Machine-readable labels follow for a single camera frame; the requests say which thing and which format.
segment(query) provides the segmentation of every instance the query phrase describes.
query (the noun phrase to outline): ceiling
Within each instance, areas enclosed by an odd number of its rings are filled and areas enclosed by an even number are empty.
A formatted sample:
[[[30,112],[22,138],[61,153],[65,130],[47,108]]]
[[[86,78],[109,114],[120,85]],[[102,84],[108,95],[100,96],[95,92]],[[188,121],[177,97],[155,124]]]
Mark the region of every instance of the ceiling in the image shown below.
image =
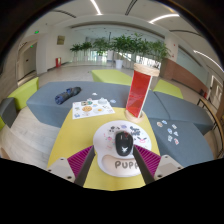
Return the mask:
[[[52,25],[69,27],[90,38],[131,35],[142,33],[142,38],[153,38],[154,34],[163,39],[167,31],[178,36],[191,49],[193,57],[200,57],[207,68],[224,80],[223,71],[207,57],[193,52],[201,52],[221,65],[215,51],[198,31],[186,22],[181,15],[158,20],[153,24],[149,21],[166,14],[177,13],[173,9],[156,1],[149,0],[95,0],[102,15],[90,0],[74,0],[47,13],[33,25]]]

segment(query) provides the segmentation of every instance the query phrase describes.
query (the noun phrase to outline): ceiling light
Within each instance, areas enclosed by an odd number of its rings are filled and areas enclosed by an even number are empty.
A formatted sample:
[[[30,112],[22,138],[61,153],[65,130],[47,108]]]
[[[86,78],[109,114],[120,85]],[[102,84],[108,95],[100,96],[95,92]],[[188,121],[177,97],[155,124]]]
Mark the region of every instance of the ceiling light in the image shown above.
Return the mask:
[[[149,21],[149,23],[154,23],[157,20],[164,19],[164,18],[167,18],[167,17],[178,17],[178,16],[179,16],[178,14],[168,14],[168,15],[157,17],[157,18]]]
[[[93,3],[96,11],[98,12],[97,15],[102,15],[102,13],[100,12],[100,9],[99,9],[98,5],[96,4],[96,2],[94,0],[90,0],[90,1]]]
[[[209,60],[211,60],[213,63],[215,63],[221,70],[222,70],[222,72],[224,72],[224,70],[221,68],[221,66],[220,65],[218,65],[214,60],[212,60],[210,57],[208,57],[207,55],[205,55],[205,54],[202,54],[201,52],[199,52],[199,51],[195,51],[195,50],[193,50],[194,51],[194,53],[196,53],[196,54],[201,54],[201,55],[203,55],[203,56],[205,56],[206,58],[208,58]]]

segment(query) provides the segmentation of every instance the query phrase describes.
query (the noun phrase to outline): railing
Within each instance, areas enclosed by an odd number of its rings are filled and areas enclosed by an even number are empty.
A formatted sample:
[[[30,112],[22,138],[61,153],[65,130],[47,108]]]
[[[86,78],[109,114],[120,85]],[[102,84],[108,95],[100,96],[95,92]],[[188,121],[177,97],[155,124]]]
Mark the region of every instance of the railing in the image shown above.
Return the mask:
[[[198,103],[197,105],[199,106],[200,102],[202,102],[203,106],[202,108],[206,107],[208,109],[208,111],[210,112],[210,114],[212,115],[213,119],[214,119],[214,126],[212,128],[212,130],[215,130],[217,127],[218,127],[218,130],[219,130],[219,134],[220,134],[220,137],[221,137],[221,145],[222,145],[222,148],[221,150],[218,152],[218,155],[217,155],[217,159],[220,159],[223,157],[224,155],[224,150],[223,150],[223,146],[224,146],[224,135],[223,135],[223,130],[222,130],[222,126],[218,120],[218,118],[216,117],[216,115],[212,112],[212,110],[210,109],[210,107],[208,106],[207,102],[200,98],[198,100]]]

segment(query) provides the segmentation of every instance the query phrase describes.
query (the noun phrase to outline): bench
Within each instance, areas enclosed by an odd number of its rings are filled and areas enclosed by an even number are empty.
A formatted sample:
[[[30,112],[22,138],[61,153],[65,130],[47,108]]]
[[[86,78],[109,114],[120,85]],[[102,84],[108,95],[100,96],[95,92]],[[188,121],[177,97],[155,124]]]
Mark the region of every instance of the bench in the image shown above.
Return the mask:
[[[70,87],[81,87],[82,90],[63,104],[56,104],[55,96]],[[84,101],[88,98],[97,100],[103,97],[109,102],[112,99],[116,101],[111,103],[112,107],[125,108],[129,91],[130,86],[120,84],[88,81],[50,82],[27,100],[27,106],[40,122],[61,128],[73,102]],[[151,126],[158,138],[161,154],[170,155],[183,166],[213,160],[212,151],[203,136],[213,128],[213,122],[205,109],[180,98],[149,90],[143,111],[150,123],[152,122]],[[163,120],[167,121],[169,125],[175,124],[180,131],[181,138],[178,147],[181,146],[181,152],[173,153],[173,147],[169,146],[167,140],[167,129],[164,129],[162,135],[158,132],[157,122]]]
[[[16,110],[27,106],[26,101],[38,90],[39,78],[34,78],[13,91],[8,98],[15,98]]]
[[[105,82],[131,86],[132,77],[116,69],[92,70],[94,82]]]
[[[156,84],[156,86],[153,89],[154,92],[161,92],[165,93],[171,96],[178,97],[180,99],[183,99],[183,95],[180,91],[180,89],[164,80],[159,80]]]

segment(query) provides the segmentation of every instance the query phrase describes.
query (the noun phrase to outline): paper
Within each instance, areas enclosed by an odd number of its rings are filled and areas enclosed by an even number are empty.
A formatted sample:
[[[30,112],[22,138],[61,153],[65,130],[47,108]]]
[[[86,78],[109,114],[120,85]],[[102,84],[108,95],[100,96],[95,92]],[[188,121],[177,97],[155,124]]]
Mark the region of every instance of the paper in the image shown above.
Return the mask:
[[[101,105],[98,103],[98,100],[91,99],[88,99],[88,101],[74,102],[72,105],[72,110],[73,119],[115,113],[108,101],[106,102],[106,104]]]

